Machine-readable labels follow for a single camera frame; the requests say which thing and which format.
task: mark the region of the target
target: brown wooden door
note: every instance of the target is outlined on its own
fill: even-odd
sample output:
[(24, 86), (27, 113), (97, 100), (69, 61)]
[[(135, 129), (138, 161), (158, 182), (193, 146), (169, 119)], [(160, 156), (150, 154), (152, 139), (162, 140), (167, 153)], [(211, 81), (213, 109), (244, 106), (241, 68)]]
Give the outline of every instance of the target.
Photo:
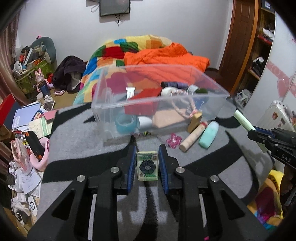
[(235, 91), (236, 86), (234, 85), (243, 67), (250, 40), (253, 37), (255, 1), (257, 0), (234, 1), (236, 4), (234, 3), (235, 9), (232, 14), (232, 28), (230, 29), (225, 52), (219, 68), (220, 75), (223, 77), (223, 81), (220, 84), (231, 94)]

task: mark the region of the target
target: green storage box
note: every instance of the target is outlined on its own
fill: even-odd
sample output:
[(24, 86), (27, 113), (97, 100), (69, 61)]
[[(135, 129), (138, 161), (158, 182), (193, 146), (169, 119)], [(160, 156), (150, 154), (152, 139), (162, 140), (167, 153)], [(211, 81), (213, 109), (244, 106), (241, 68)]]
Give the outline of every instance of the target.
[(44, 59), (33, 69), (29, 70), (22, 78), (15, 80), (24, 94), (29, 94), (36, 90), (35, 70), (38, 71), (39, 68), (42, 70), (45, 78), (48, 73), (52, 73), (51, 65)]

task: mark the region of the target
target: door frame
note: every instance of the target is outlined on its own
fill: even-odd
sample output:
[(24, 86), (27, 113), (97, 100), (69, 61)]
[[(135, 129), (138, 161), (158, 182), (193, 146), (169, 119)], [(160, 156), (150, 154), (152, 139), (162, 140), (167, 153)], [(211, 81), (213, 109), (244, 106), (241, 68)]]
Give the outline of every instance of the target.
[[(222, 57), (222, 61), (221, 64), (219, 66), (219, 72), (221, 70), (221, 66), (223, 66), (225, 57), (226, 57), (226, 53), (228, 51), (229, 48), (229, 43), (230, 43), (230, 37), (232, 35), (232, 30), (233, 30), (233, 25), (234, 25), (234, 15), (235, 15), (235, 10), (236, 10), (236, 6), (237, 6), (237, 0), (233, 0), (233, 7), (232, 7), (232, 17), (231, 17), (231, 23), (230, 23), (230, 29), (229, 29), (229, 34), (227, 37), (227, 42), (226, 42), (226, 46), (225, 46), (225, 50), (224, 50), (224, 54)], [(250, 42), (249, 42), (249, 46), (247, 49), (247, 53), (246, 56), (244, 58), (244, 62), (242, 64), (242, 67), (240, 69), (240, 72), (237, 76), (237, 79), (234, 82), (234, 85), (230, 91), (230, 95), (233, 95), (237, 89), (237, 86), (242, 78), (242, 75), (246, 69), (246, 66), (248, 64), (249, 58), (250, 58), (250, 54), (253, 48), (253, 44), (255, 41), (255, 35), (256, 35), (256, 31), (257, 31), (257, 23), (258, 23), (258, 15), (259, 15), (259, 0), (255, 0), (255, 14), (254, 14), (254, 22), (253, 22), (253, 28), (252, 28), (252, 33), (251, 33), (251, 38), (250, 38)]]

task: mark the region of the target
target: rabbit ears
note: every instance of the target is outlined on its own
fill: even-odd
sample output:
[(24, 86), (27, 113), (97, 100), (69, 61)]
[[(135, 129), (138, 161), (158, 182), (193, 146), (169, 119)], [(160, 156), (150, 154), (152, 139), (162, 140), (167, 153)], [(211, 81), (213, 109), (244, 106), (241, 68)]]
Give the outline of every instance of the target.
[(38, 69), (38, 72), (37, 70), (35, 70), (35, 75), (38, 75), (38, 74), (42, 74), (42, 70), (40, 68)]

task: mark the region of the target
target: pink notebook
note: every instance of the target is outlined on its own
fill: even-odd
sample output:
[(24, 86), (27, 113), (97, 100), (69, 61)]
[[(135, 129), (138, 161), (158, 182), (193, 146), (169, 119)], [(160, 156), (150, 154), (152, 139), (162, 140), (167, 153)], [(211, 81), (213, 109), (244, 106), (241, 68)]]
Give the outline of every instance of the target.
[(57, 110), (51, 110), (51, 111), (45, 112), (43, 114), (45, 119), (47, 120), (47, 122), (52, 121), (55, 118), (55, 113), (56, 112), (57, 112)]

